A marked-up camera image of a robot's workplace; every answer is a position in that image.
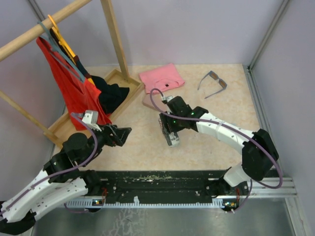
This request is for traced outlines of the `flag newspaper print glasses case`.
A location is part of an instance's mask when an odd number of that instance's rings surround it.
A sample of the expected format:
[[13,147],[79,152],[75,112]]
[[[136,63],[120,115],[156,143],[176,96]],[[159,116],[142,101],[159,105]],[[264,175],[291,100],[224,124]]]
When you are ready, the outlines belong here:
[[166,139],[167,144],[170,147],[178,146],[180,143],[178,134],[176,132],[171,132],[171,129],[166,122],[159,120],[159,123],[160,123],[162,134],[164,138]]

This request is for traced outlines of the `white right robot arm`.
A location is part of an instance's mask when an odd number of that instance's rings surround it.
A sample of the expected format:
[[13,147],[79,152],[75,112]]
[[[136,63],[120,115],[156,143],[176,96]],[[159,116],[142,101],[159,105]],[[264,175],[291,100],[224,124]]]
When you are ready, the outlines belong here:
[[222,177],[220,190],[224,194],[232,194],[243,181],[262,181],[277,166],[279,154],[266,130],[254,132],[226,123],[202,107],[192,109],[180,96],[162,97],[162,102],[168,110],[159,114],[159,123],[170,147],[179,144],[179,131],[192,129],[215,137],[241,154],[241,163],[229,168]]

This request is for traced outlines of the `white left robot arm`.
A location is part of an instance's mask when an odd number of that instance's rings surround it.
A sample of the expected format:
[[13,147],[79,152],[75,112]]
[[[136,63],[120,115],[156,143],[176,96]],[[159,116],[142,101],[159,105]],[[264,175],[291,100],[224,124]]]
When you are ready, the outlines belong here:
[[32,228],[36,221],[66,202],[85,195],[97,195],[102,182],[95,170],[81,171],[100,155],[104,146],[121,147],[132,128],[105,125],[100,130],[73,133],[20,193],[1,202],[0,231],[19,235]]

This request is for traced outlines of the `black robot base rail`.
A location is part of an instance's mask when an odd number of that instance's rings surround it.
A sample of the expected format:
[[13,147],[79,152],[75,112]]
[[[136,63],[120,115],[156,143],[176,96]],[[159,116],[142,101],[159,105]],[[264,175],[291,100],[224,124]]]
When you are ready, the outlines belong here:
[[243,181],[235,187],[223,182],[223,170],[214,171],[97,171],[87,194],[62,203],[68,209],[96,212],[102,208],[221,208],[238,209],[249,197],[268,197],[278,184],[271,170],[261,182]]

